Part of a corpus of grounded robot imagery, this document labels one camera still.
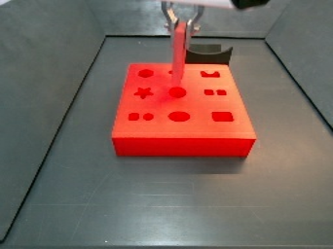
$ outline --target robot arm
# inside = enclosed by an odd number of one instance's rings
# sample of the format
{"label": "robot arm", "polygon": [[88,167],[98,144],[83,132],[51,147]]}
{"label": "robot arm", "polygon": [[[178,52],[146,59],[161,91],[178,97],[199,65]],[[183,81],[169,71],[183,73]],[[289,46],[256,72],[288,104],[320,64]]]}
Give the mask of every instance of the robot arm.
{"label": "robot arm", "polygon": [[[173,2],[193,4],[197,9],[195,15],[186,22],[182,22],[182,25],[178,25],[181,20],[173,11]],[[191,36],[201,30],[198,20],[203,15],[205,6],[245,10],[265,5],[269,0],[173,0],[173,2],[162,2],[162,11],[166,16],[166,28],[170,32],[173,44],[171,80],[173,83],[178,85],[182,80],[185,55],[186,50],[190,48]]]}

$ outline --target rectangular hole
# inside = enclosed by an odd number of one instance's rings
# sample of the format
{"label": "rectangular hole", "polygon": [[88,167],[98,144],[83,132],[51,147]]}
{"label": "rectangular hole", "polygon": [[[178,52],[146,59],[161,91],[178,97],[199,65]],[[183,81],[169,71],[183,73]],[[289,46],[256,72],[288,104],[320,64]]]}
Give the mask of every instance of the rectangular hole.
{"label": "rectangular hole", "polygon": [[213,112],[213,119],[216,122],[233,122],[234,117],[230,112]]}

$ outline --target gray wall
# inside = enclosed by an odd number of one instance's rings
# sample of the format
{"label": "gray wall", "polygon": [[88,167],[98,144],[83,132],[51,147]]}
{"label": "gray wall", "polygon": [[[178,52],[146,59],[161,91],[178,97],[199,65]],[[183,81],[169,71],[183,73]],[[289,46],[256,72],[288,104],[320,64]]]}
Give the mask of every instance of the gray wall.
{"label": "gray wall", "polygon": [[293,0],[266,41],[333,127],[332,0]]}
{"label": "gray wall", "polygon": [[103,40],[84,0],[0,6],[0,240]]}
{"label": "gray wall", "polygon": [[[153,0],[87,0],[107,35],[167,35],[161,2]],[[290,0],[270,0],[252,11],[206,8],[198,36],[264,38]],[[181,8],[181,17],[193,8]]]}

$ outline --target circular hole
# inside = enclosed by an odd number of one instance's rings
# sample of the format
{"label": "circular hole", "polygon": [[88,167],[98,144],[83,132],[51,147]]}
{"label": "circular hole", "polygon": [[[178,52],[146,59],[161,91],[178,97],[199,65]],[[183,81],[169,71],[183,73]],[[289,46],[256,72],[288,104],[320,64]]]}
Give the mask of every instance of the circular hole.
{"label": "circular hole", "polygon": [[154,115],[151,114],[151,113],[146,113],[145,115],[143,115],[143,120],[145,121],[151,121],[154,119]]}
{"label": "circular hole", "polygon": [[171,88],[169,90],[169,94],[171,97],[175,97],[175,98],[183,97],[186,95],[186,89],[181,87]]}

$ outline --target oval hole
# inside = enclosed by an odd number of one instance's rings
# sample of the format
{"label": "oval hole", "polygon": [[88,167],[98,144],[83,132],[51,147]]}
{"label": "oval hole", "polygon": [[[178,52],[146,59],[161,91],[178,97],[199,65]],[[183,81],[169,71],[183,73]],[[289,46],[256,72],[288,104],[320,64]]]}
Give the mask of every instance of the oval hole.
{"label": "oval hole", "polygon": [[190,114],[186,112],[173,112],[169,114],[169,118],[175,122],[186,122],[190,120]]}

